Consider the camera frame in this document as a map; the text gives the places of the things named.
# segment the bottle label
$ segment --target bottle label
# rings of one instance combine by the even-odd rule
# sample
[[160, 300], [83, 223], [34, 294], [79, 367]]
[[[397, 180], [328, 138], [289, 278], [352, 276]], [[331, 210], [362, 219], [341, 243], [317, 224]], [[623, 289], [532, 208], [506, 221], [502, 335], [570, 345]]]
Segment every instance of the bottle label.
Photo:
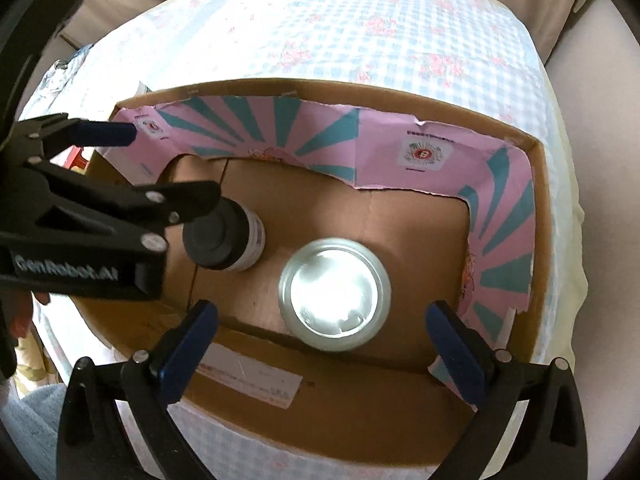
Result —
[[245, 208], [242, 204], [239, 204], [239, 206], [242, 208], [246, 214], [247, 220], [249, 221], [249, 241], [246, 244], [246, 249], [244, 250], [244, 253], [242, 253], [242, 256], [240, 256], [234, 264], [224, 270], [238, 271], [248, 269], [258, 261], [258, 258], [260, 258], [262, 251], [264, 250], [266, 236], [262, 220], [260, 220], [260, 217], [256, 213]]

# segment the brown cardboard surface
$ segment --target brown cardboard surface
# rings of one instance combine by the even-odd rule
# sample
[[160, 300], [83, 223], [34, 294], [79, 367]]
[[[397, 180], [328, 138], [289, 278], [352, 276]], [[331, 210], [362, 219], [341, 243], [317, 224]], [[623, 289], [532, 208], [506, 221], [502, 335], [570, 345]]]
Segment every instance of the brown cardboard surface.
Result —
[[[420, 120], [457, 124], [508, 139], [527, 153], [536, 202], [532, 294], [529, 311], [516, 316], [509, 348], [521, 360], [529, 360], [542, 315], [551, 234], [544, 153], [532, 137], [491, 118], [421, 96], [306, 80], [207, 83], [146, 94], [118, 106], [135, 108], [196, 94], [280, 95], [290, 91], [317, 102], [404, 112]], [[106, 166], [103, 159], [96, 157], [88, 174], [113, 181], [116, 176], [112, 173], [104, 175]], [[439, 463], [459, 439], [472, 413], [427, 373], [412, 371], [422, 369], [433, 358], [422, 316], [412, 308], [417, 301], [419, 312], [432, 299], [430, 294], [439, 294], [455, 304], [466, 247], [466, 206], [456, 199], [410, 191], [357, 191], [327, 176], [252, 160], [211, 164], [185, 157], [167, 175], [171, 179], [222, 178], [224, 194], [261, 216], [267, 245], [260, 263], [235, 275], [197, 270], [191, 299], [208, 296], [218, 304], [222, 326], [216, 342], [303, 376], [288, 410], [240, 394], [199, 374], [191, 381], [187, 399], [215, 418], [276, 446], [372, 465]], [[265, 280], [279, 274], [295, 249], [326, 235], [356, 239], [378, 254], [391, 276], [392, 309], [397, 301], [403, 305], [397, 313], [406, 316], [396, 318], [390, 314], [375, 339], [341, 356], [313, 351], [287, 335], [274, 309], [275, 284]], [[183, 251], [179, 238], [175, 235], [169, 239], [174, 253], [170, 259]], [[435, 244], [437, 250], [413, 254], [416, 239]], [[403, 275], [406, 258], [426, 267], [421, 275], [422, 279], [427, 278], [425, 290], [412, 290], [420, 282], [414, 281], [415, 276]], [[175, 293], [172, 303], [183, 306], [185, 290], [191, 288], [193, 266], [183, 263], [180, 269], [175, 264], [170, 267], [165, 295], [170, 298]], [[159, 302], [76, 299], [76, 304], [89, 327], [124, 355], [153, 346], [161, 333], [179, 320], [175, 309]]]
[[[183, 161], [202, 164], [195, 157]], [[205, 178], [207, 173], [200, 174]], [[278, 336], [288, 333], [277, 299], [282, 269], [293, 253], [318, 238], [356, 240], [380, 258], [392, 293], [386, 323], [349, 358], [426, 371], [436, 353], [424, 331], [424, 308], [438, 299], [458, 302], [469, 224], [462, 200], [405, 190], [356, 190], [302, 168], [242, 159], [228, 162], [222, 192], [258, 214], [266, 246], [245, 272], [199, 267], [192, 300], [213, 301], [226, 326], [305, 348], [293, 336]]]

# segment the blue gingham fabric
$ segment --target blue gingham fabric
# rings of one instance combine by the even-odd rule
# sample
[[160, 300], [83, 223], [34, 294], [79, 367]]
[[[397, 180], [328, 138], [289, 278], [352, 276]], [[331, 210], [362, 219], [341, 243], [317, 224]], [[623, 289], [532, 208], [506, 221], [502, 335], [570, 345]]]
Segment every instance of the blue gingham fabric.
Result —
[[[397, 89], [469, 108], [538, 138], [545, 148], [554, 222], [552, 269], [534, 354], [535, 362], [545, 359], [559, 292], [572, 272], [572, 169], [544, 69], [510, 10], [495, 0], [170, 0], [98, 42], [38, 114], [66, 111], [105, 120], [117, 101], [136, 93], [139, 82], [159, 90], [251, 77]], [[36, 93], [32, 100], [39, 98]], [[22, 118], [29, 110], [28, 104]], [[301, 456], [193, 410], [176, 418], [204, 462], [225, 480], [413, 479], [431, 473]], [[508, 447], [498, 450], [498, 462]]]

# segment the teal stripe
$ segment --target teal stripe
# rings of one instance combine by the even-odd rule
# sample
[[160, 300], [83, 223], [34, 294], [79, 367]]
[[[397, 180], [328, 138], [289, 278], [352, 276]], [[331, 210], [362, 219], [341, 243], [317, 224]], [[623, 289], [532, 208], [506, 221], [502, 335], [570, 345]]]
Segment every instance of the teal stripe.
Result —
[[258, 126], [258, 121], [255, 120], [254, 113], [251, 111], [248, 99], [246, 97], [227, 95], [223, 96], [222, 100], [228, 106], [229, 110], [236, 115], [251, 138], [259, 142], [264, 142], [260, 126]]
[[469, 208], [469, 217], [470, 217], [470, 228], [469, 232], [473, 232], [476, 228], [476, 218], [478, 218], [478, 193], [476, 190], [470, 186], [463, 187], [459, 192], [458, 196], [461, 196], [465, 199], [466, 205]]
[[480, 276], [480, 285], [527, 294], [531, 283], [531, 257], [530, 253], [525, 254], [500, 267], [483, 271]]
[[356, 170], [355, 168], [350, 168], [349, 166], [326, 166], [324, 164], [312, 164], [309, 166], [310, 170], [317, 171], [318, 173], [326, 173], [332, 176], [336, 176], [343, 180], [348, 180], [349, 182], [354, 182], [356, 180]]
[[477, 301], [474, 303], [473, 308], [476, 316], [478, 316], [478, 319], [480, 320], [480, 323], [482, 323], [482, 326], [484, 326], [491, 337], [491, 341], [495, 342], [498, 339], [500, 330], [502, 330], [504, 320], [495, 312], [492, 312], [482, 303], [478, 303]]
[[233, 152], [219, 150], [217, 148], [207, 148], [205, 146], [192, 146], [191, 149], [199, 156], [236, 156]]
[[300, 99], [291, 97], [275, 97], [273, 99], [273, 110], [276, 117], [276, 145], [279, 148], [284, 148], [287, 145], [291, 127], [298, 116], [301, 104]]
[[518, 199], [518, 203], [513, 206], [509, 216], [489, 240], [489, 243], [482, 249], [482, 255], [486, 256], [505, 241], [518, 227], [524, 224], [527, 218], [533, 214], [533, 208], [533, 182], [529, 180], [527, 187]]
[[498, 204], [502, 199], [504, 188], [507, 186], [507, 178], [509, 177], [509, 155], [507, 154], [507, 148], [500, 148], [486, 164], [494, 176], [494, 195], [491, 198], [491, 205], [484, 219], [484, 225], [480, 231], [479, 238], [482, 238], [484, 232], [489, 227], [491, 218], [494, 217], [495, 210], [498, 209]]
[[156, 110], [156, 112], [160, 114], [160, 116], [167, 122], [167, 124], [169, 124], [169, 126], [172, 126], [174, 128], [181, 128], [183, 130], [187, 130], [195, 134], [204, 135], [205, 137], [209, 137], [209, 139], [216, 140], [217, 142], [222, 142], [223, 144], [231, 146], [232, 148], [236, 146], [230, 140], [223, 139], [222, 137], [215, 134], [214, 132], [207, 130], [206, 128], [203, 128], [201, 126], [198, 126], [197, 124], [190, 123], [189, 121], [183, 118], [168, 114], [167, 112], [163, 112], [162, 110]]
[[322, 132], [309, 139], [302, 148], [296, 151], [297, 156], [304, 156], [327, 146], [333, 146], [345, 140], [358, 137], [360, 109], [356, 108], [335, 121]]
[[207, 121], [215, 124], [221, 130], [227, 132], [230, 136], [232, 136], [238, 142], [244, 142], [244, 139], [241, 136], [239, 136], [231, 126], [226, 124], [226, 122], [222, 120], [222, 118], [220, 118], [218, 114], [215, 113], [211, 108], [209, 108], [206, 102], [204, 102], [199, 97], [192, 97], [190, 99], [187, 99], [186, 101], [183, 101], [182, 104], [188, 106], [193, 111], [199, 113]]
[[449, 374], [449, 370], [447, 370], [447, 365], [444, 364], [442, 359], [440, 359], [440, 362], [431, 371], [431, 375], [443, 383], [448, 383], [451, 380], [451, 375]]

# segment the blue gripper pad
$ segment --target blue gripper pad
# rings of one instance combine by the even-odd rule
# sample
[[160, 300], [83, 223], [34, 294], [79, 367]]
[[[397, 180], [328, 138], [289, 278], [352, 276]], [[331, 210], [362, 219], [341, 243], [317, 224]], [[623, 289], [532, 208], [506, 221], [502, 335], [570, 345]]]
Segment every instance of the blue gripper pad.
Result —
[[427, 307], [426, 328], [462, 399], [480, 408], [494, 373], [491, 349], [445, 301]]
[[216, 306], [198, 300], [180, 326], [162, 336], [152, 351], [150, 364], [160, 402], [173, 404], [180, 400], [217, 330]]
[[74, 146], [129, 146], [136, 140], [137, 130], [129, 123], [80, 121], [68, 134]]

